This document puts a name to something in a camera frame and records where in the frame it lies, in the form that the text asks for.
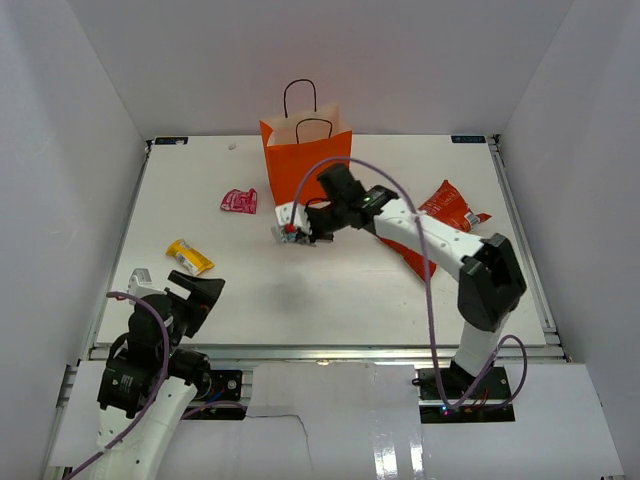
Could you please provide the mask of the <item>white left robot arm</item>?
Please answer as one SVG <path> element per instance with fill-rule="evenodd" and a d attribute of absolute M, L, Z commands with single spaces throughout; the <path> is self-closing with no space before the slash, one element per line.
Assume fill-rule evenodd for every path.
<path fill-rule="evenodd" d="M 144 269 L 126 291 L 108 298 L 128 301 L 127 330 L 109 349 L 99 386 L 97 452 L 76 468 L 92 479 L 153 479 L 187 406 L 205 396 L 211 374 L 205 354 L 183 349 L 217 303 L 225 282 L 170 272 L 181 297 L 157 290 Z"/>

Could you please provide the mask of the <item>silver blue snack packet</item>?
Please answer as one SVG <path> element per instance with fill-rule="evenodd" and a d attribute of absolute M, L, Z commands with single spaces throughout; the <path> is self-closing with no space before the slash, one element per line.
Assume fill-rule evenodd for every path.
<path fill-rule="evenodd" d="M 314 244 L 311 237 L 299 228 L 288 231 L 287 226 L 273 226 L 271 233 L 277 244 L 296 244 L 303 246 L 311 246 Z"/>

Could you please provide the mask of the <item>yellow snack bar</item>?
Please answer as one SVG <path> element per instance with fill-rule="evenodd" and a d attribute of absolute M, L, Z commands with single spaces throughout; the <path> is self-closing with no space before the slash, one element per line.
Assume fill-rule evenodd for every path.
<path fill-rule="evenodd" d="M 172 242 L 166 255 L 174 258 L 191 276 L 199 276 L 215 266 L 208 257 L 191 247 L 184 239 Z"/>

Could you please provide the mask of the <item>large red chips bag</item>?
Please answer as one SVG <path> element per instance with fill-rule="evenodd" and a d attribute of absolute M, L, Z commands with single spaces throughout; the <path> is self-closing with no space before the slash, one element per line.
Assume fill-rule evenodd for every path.
<path fill-rule="evenodd" d="M 419 210 L 464 232 L 471 232 L 474 227 L 492 218 L 484 212 L 475 213 L 459 190 L 448 180 L 441 183 L 440 187 L 419 206 Z M 424 279 L 425 269 L 421 254 L 393 240 L 379 240 L 399 254 L 420 279 Z"/>

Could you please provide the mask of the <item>orange paper bag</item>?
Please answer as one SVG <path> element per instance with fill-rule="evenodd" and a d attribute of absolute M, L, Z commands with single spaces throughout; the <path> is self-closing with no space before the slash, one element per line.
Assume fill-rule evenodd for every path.
<path fill-rule="evenodd" d="M 310 110 L 290 112 L 287 105 L 279 115 L 259 121 L 267 177 L 274 203 L 282 205 L 299 196 L 299 202 L 314 203 L 324 197 L 319 182 L 306 179 L 300 193 L 300 182 L 318 162 L 338 157 L 348 164 L 353 131 L 335 103 L 318 105 Z"/>

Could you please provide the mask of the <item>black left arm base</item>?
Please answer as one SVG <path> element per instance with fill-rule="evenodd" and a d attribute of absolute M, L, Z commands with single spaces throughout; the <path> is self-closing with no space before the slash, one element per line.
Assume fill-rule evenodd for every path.
<path fill-rule="evenodd" d="M 214 401 L 240 402 L 243 372 L 241 370 L 212 370 L 189 405 L 198 408 L 190 420 L 243 420 L 245 414 L 238 407 L 208 407 L 204 404 Z"/>

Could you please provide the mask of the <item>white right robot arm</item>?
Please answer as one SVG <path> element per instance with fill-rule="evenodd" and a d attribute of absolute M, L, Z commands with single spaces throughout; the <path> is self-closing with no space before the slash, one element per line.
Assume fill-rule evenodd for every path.
<path fill-rule="evenodd" d="M 457 308 L 465 324 L 451 384 L 459 396 L 477 397 L 488 385 L 484 369 L 506 319 L 527 289 L 510 240 L 479 237 L 420 213 L 399 187 L 366 189 L 344 163 L 323 169 L 317 180 L 329 204 L 305 210 L 312 242 L 345 227 L 364 229 L 418 253 L 458 282 Z"/>

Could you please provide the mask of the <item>left black corner label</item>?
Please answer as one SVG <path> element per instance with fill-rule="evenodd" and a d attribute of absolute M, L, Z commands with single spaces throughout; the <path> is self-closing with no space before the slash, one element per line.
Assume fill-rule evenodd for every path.
<path fill-rule="evenodd" d="M 156 137 L 153 140 L 153 145 L 154 146 L 186 145 L 188 142 L 189 142 L 189 138 L 185 136 L 178 136 L 178 137 L 162 136 L 162 137 Z"/>

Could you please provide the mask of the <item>black table corner label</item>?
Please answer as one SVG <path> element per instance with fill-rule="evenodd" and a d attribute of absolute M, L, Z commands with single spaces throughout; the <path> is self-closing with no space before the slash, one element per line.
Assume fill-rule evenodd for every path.
<path fill-rule="evenodd" d="M 482 135 L 452 135 L 454 144 L 485 144 L 486 138 Z"/>

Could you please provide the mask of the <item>pink red snack packet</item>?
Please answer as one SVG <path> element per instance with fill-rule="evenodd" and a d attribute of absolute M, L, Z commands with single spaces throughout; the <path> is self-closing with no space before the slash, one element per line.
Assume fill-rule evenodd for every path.
<path fill-rule="evenodd" d="M 220 204 L 220 209 L 226 212 L 254 215 L 257 213 L 258 195 L 253 188 L 248 191 L 232 189 L 228 191 Z"/>

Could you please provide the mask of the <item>aluminium table edge rail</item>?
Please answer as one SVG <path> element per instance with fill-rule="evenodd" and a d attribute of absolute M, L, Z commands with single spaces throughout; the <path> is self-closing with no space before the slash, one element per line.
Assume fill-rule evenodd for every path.
<path fill-rule="evenodd" d="M 567 356 L 558 334 L 553 314 L 549 307 L 541 279 L 526 238 L 515 198 L 509 184 L 505 162 L 501 153 L 501 135 L 493 134 L 487 138 L 488 148 L 494 163 L 499 186 L 509 213 L 511 225 L 514 229 L 515 240 L 521 255 L 521 265 L 536 308 L 536 315 L 545 337 L 544 347 L 528 347 L 528 353 L 534 357 L 536 363 L 566 362 Z"/>

